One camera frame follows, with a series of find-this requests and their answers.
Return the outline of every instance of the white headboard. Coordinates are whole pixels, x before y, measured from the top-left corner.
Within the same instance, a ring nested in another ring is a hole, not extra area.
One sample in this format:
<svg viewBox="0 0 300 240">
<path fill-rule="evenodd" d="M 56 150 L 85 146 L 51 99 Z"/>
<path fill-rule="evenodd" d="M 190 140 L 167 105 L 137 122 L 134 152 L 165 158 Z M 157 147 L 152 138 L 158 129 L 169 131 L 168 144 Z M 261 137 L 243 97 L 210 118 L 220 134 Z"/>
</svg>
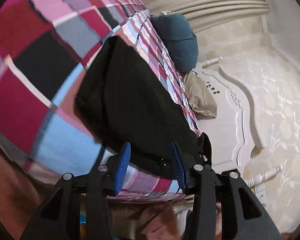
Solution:
<svg viewBox="0 0 300 240">
<path fill-rule="evenodd" d="M 212 167 L 216 173 L 237 168 L 242 174 L 254 147 L 264 148 L 255 122 L 255 103 L 249 89 L 218 71 L 194 69 L 212 93 L 218 113 L 215 119 L 199 120 L 199 129 L 205 132 L 212 147 Z"/>
</svg>

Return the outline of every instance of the black fabric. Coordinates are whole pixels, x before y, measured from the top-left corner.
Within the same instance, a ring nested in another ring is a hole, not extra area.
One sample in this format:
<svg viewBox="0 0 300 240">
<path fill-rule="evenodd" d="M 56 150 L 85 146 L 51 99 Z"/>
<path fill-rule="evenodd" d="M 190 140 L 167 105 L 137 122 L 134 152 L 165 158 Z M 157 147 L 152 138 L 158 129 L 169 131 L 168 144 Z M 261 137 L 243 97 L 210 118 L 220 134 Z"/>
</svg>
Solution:
<svg viewBox="0 0 300 240">
<path fill-rule="evenodd" d="M 49 100 L 78 64 L 51 32 L 37 38 L 13 62 Z"/>
<path fill-rule="evenodd" d="M 118 36 L 106 41 L 91 64 L 76 106 L 85 123 L 115 151 L 123 141 L 130 142 L 131 161 L 153 174 L 174 178 L 167 151 L 172 141 L 197 163 L 203 160 L 204 134 L 197 138 L 181 106 L 173 102 L 141 56 Z"/>
<path fill-rule="evenodd" d="M 122 6 L 126 9 L 127 13 L 128 13 L 128 17 L 130 17 L 133 13 L 131 13 L 131 6 L 129 6 L 130 4 L 123 4 Z"/>
<path fill-rule="evenodd" d="M 130 17 L 130 15 L 127 12 L 127 9 L 125 8 L 125 6 L 122 4 L 120 5 L 121 9 L 124 11 L 124 14 L 126 15 L 126 17 Z"/>
<path fill-rule="evenodd" d="M 202 153 L 207 158 L 204 164 L 212 166 L 212 148 L 208 135 L 202 133 L 198 138 L 199 148 L 202 149 Z"/>
<path fill-rule="evenodd" d="M 104 17 L 105 21 L 109 23 L 112 29 L 119 25 L 118 21 L 113 18 L 107 7 L 101 7 L 98 8 L 98 10 Z"/>
</svg>

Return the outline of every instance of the blue pillow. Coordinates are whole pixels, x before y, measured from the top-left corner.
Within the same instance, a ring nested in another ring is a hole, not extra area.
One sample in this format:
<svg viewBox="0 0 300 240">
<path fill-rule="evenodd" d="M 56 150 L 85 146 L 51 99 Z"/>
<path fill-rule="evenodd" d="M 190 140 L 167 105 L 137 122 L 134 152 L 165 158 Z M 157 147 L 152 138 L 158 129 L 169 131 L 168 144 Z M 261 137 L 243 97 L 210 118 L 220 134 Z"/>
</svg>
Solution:
<svg viewBox="0 0 300 240">
<path fill-rule="evenodd" d="M 195 68 L 199 49 L 197 37 L 181 14 L 151 18 L 152 25 L 167 47 L 175 68 L 188 72 Z"/>
</svg>

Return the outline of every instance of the checkered bedspread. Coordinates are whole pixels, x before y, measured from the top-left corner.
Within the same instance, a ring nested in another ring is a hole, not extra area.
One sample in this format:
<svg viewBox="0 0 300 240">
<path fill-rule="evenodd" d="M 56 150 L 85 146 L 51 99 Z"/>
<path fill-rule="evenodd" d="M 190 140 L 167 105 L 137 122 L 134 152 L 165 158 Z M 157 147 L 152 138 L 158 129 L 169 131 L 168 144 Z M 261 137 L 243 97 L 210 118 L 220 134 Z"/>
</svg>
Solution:
<svg viewBox="0 0 300 240">
<path fill-rule="evenodd" d="M 74 97 L 113 35 L 149 64 L 199 135 L 181 77 L 149 16 L 141 0 L 7 0 L 0 10 L 0 147 L 6 155 L 44 183 L 90 171 L 101 144 L 74 114 Z M 118 198 L 162 200 L 177 191 L 176 181 L 131 164 Z"/>
</svg>

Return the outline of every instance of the floral wallpaper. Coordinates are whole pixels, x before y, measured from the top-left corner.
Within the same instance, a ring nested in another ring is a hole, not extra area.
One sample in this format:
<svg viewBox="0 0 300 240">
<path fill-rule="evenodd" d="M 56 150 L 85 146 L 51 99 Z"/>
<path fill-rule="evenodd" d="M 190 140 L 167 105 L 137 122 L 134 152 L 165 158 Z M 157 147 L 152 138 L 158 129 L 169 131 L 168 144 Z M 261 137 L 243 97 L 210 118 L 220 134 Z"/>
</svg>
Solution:
<svg viewBox="0 0 300 240">
<path fill-rule="evenodd" d="M 252 151 L 243 177 L 283 165 L 280 174 L 265 182 L 265 208 L 281 232 L 295 230 L 300 223 L 300 72 L 271 46 L 261 17 L 235 20 L 196 35 L 199 60 L 222 56 L 223 69 L 252 92 L 267 147 Z"/>
</svg>

